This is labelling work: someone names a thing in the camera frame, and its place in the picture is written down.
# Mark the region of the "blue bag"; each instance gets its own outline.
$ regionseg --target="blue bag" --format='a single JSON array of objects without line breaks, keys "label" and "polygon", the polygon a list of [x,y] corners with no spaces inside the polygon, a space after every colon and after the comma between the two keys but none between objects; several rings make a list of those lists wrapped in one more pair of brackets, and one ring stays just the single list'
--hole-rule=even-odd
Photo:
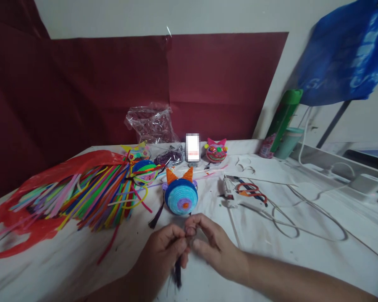
[{"label": "blue bag", "polygon": [[378,84],[378,0],[357,0],[320,19],[296,70],[301,104],[368,99]]}]

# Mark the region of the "smartphone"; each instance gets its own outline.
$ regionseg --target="smartphone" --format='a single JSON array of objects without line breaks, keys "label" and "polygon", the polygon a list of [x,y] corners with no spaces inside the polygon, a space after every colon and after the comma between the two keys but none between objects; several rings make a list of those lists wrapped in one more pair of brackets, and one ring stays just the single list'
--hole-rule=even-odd
[{"label": "smartphone", "polygon": [[186,161],[200,161],[200,139],[198,133],[186,134]]}]

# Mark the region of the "finger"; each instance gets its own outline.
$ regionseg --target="finger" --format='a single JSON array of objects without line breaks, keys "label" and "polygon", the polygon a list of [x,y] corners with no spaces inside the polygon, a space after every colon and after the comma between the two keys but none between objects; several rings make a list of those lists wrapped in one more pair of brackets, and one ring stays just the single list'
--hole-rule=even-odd
[{"label": "finger", "polygon": [[185,238],[178,239],[175,241],[167,250],[168,262],[171,266],[175,264],[179,256],[181,256],[186,250],[188,243]]},{"label": "finger", "polygon": [[193,250],[203,257],[211,266],[214,267],[218,257],[219,252],[216,249],[213,249],[208,243],[195,239],[193,241]]},{"label": "finger", "polygon": [[181,267],[183,269],[186,268],[186,265],[188,264],[188,261],[189,261],[188,253],[185,250],[184,253],[181,256]]},{"label": "finger", "polygon": [[171,241],[174,241],[176,238],[185,237],[185,231],[176,224],[169,224],[156,233],[156,236],[161,241],[164,248],[167,248]]},{"label": "finger", "polygon": [[199,214],[191,215],[185,221],[186,234],[188,236],[194,236],[196,234],[196,231],[193,234],[193,230],[196,230],[197,226],[202,228],[202,231],[204,232],[204,234],[207,236],[209,240],[218,231],[218,228],[220,227],[217,223],[210,220],[204,214],[199,213]]}]

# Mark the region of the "power strip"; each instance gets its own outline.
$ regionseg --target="power strip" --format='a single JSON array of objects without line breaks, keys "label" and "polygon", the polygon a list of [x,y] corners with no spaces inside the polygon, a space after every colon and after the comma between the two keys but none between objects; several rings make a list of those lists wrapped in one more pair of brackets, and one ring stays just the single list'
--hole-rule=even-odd
[{"label": "power strip", "polygon": [[[347,185],[349,183],[351,183],[350,180],[344,178],[344,177],[341,177],[335,173],[331,173],[331,175],[326,175],[324,174],[323,172],[325,171],[325,169],[322,169],[318,166],[315,166],[313,164],[304,164],[304,167],[305,168],[308,168],[309,170],[312,170],[314,172],[317,172],[317,176],[319,178],[321,178],[322,180],[326,180],[326,182],[329,182],[331,183],[332,185],[336,186],[336,184],[334,184],[334,182],[337,183],[341,183],[341,184],[344,184],[344,185]],[[376,203],[378,202],[378,192],[374,192],[374,193],[371,193],[371,194],[364,194],[364,193],[361,193],[351,187],[343,187],[341,189],[339,189],[339,191],[342,191],[343,193],[347,194],[348,196],[350,196],[351,198],[353,199],[357,199],[358,201],[361,201],[361,202],[364,202],[364,203]]]}]

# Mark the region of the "blue pipe cleaner ball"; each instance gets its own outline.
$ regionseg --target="blue pipe cleaner ball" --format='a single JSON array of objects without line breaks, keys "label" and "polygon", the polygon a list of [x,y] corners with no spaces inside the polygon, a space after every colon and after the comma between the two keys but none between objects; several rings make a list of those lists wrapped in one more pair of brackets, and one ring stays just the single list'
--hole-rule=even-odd
[{"label": "blue pipe cleaner ball", "polygon": [[197,190],[193,183],[180,178],[173,181],[165,191],[165,203],[176,215],[189,214],[197,205]]}]

